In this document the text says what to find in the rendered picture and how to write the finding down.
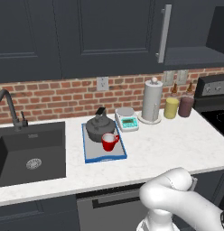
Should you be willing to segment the yellow bottle with brown cap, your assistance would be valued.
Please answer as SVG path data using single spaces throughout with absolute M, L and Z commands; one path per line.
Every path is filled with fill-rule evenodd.
M 174 84 L 171 95 L 165 100 L 165 107 L 163 115 L 167 119 L 174 119 L 179 106 L 179 99 L 177 98 L 177 84 Z

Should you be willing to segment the red mug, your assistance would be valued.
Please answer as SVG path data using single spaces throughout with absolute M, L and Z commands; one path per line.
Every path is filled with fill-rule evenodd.
M 111 152 L 118 141 L 119 136 L 114 134 L 103 134 L 101 137 L 102 146 L 106 152 Z

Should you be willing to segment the grey wall outlet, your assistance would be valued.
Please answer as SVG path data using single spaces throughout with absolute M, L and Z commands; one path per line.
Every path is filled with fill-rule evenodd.
M 188 77 L 188 70 L 182 69 L 177 72 L 176 83 L 178 85 L 185 85 Z
M 174 70 L 168 70 L 163 73 L 163 85 L 171 86 L 173 84 Z
M 108 91 L 108 77 L 97 77 L 97 91 Z

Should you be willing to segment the dark grey kettle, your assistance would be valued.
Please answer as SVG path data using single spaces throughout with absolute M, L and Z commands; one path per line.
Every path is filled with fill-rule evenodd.
M 106 109 L 101 106 L 95 116 L 86 123 L 86 130 L 89 138 L 96 143 L 101 142 L 103 134 L 114 133 L 116 129 L 115 122 L 107 117 Z

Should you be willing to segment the dark red bottle brown cap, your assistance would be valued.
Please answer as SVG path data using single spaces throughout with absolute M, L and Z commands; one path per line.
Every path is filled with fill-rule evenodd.
M 181 117 L 189 117 L 191 114 L 193 103 L 194 97 L 192 92 L 192 83 L 190 83 L 186 93 L 181 98 L 178 115 Z

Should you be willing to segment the white paper towel holder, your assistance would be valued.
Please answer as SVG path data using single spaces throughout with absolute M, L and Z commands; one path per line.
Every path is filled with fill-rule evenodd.
M 138 115 L 138 119 L 142 123 L 155 125 L 161 121 L 159 109 L 161 105 L 162 93 L 163 83 L 157 78 L 151 78 L 145 82 L 143 108 Z

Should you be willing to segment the black sink basin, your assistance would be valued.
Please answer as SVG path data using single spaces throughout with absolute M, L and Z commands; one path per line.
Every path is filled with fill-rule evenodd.
M 0 187 L 65 177 L 64 122 L 0 128 Z

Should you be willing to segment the dark open wall cabinet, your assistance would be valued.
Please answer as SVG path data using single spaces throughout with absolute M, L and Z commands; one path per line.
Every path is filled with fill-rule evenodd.
M 224 54 L 206 46 L 216 6 L 224 0 L 173 0 L 164 65 L 167 69 L 223 67 Z

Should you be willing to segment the blue rimmed grey tray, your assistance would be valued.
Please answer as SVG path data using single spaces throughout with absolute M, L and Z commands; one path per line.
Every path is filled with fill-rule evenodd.
M 111 152 L 106 152 L 103 149 L 102 143 L 93 142 L 89 138 L 85 124 L 81 125 L 81 129 L 82 129 L 85 163 L 115 161 L 115 160 L 122 160 L 127 157 L 126 148 L 123 144 L 122 138 L 120 137 L 120 132 L 118 127 L 116 127 L 114 135 L 118 135 L 120 138 L 119 141 L 115 144 L 115 147 Z

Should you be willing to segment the white teal kitchen scale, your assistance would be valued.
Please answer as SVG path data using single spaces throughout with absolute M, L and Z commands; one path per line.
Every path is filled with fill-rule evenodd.
M 122 132 L 134 132 L 139 129 L 139 122 L 132 107 L 120 107 L 115 110 L 115 119 Z

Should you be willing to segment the black sink tap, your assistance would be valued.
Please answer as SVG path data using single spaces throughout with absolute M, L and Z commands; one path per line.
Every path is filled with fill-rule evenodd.
M 6 97 L 6 101 L 7 101 L 7 104 L 9 106 L 10 113 L 11 113 L 11 116 L 12 116 L 14 129 L 15 129 L 16 132 L 19 132 L 24 127 L 28 126 L 28 121 L 25 119 L 23 112 L 21 112 L 23 120 L 22 121 L 19 120 L 19 118 L 17 117 L 17 115 L 15 113 L 14 103 L 13 103 L 13 100 L 11 98 L 11 95 L 6 89 L 2 89 L 0 91 L 0 103 L 1 103 L 1 101 L 3 99 L 3 97 Z

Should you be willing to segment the dark open cabinet door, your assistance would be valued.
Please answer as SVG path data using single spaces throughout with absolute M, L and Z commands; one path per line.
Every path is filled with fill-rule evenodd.
M 206 46 L 224 54 L 224 6 L 216 6 Z

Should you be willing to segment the black stove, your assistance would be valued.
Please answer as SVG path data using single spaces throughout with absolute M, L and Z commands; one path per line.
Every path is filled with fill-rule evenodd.
M 224 74 L 198 78 L 193 108 L 224 136 Z

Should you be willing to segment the grey dishwasher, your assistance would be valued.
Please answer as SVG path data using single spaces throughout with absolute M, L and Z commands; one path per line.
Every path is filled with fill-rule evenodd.
M 142 183 L 139 183 L 78 194 L 77 207 L 80 231 L 136 231 L 138 224 L 147 214 L 147 208 L 140 199 L 104 208 L 93 208 L 92 200 L 111 193 L 133 190 L 139 192 L 141 186 Z

